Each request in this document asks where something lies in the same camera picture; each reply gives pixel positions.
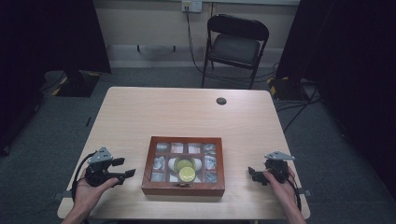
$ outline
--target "black chair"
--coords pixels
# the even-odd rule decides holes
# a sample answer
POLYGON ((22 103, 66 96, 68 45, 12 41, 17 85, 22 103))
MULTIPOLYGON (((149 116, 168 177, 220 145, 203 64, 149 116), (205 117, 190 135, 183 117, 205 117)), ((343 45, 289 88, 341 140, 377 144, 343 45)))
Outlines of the black chair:
POLYGON ((207 62, 224 63, 252 70, 249 88, 262 58, 269 32, 260 21, 219 14, 207 22, 207 43, 201 88, 205 84, 207 62), (218 33, 212 44, 212 32, 218 33))

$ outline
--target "chair backrest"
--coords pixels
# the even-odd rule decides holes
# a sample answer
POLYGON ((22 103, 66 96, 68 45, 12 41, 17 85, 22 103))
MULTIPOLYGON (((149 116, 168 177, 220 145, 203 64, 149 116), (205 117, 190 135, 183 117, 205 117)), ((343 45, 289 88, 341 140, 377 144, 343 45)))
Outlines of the chair backrest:
POLYGON ((219 14, 207 22, 207 30, 226 35, 237 35, 244 38, 267 41, 268 28, 260 21, 242 19, 230 15, 219 14))

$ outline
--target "yellow-green round object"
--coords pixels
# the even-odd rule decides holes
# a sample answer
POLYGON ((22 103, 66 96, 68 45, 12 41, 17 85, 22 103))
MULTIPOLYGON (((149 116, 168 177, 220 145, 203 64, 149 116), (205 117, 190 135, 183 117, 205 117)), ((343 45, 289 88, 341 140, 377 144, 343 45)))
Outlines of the yellow-green round object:
POLYGON ((186 166, 180 170, 178 176, 184 182, 191 182, 195 179, 195 171, 192 169, 192 167, 186 166))
POLYGON ((180 171, 184 167, 191 167, 192 168, 192 163, 188 160, 181 160, 177 162, 177 169, 180 171))

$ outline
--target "black stand base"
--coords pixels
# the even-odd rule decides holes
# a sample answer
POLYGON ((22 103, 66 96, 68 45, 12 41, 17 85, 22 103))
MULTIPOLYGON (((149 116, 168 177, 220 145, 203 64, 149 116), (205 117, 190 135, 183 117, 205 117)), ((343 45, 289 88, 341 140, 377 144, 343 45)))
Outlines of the black stand base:
POLYGON ((274 99, 286 101, 308 100, 308 95, 301 84, 288 80, 287 77, 282 79, 270 78, 267 83, 274 99))
POLYGON ((83 83, 78 83, 78 85, 71 83, 69 79, 62 81, 59 84, 58 89, 52 94, 55 96, 69 96, 69 97, 91 97, 93 89, 96 86, 100 76, 95 74, 85 74, 81 73, 83 78, 83 83))

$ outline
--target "chair seat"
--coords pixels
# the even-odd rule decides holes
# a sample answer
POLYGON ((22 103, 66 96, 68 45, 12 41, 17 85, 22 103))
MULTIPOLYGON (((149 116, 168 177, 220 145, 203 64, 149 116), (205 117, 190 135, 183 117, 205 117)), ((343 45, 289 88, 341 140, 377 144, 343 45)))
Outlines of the chair seat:
POLYGON ((209 57, 216 60, 243 63, 253 67, 260 50, 257 40, 230 35, 218 35, 210 50, 209 57))

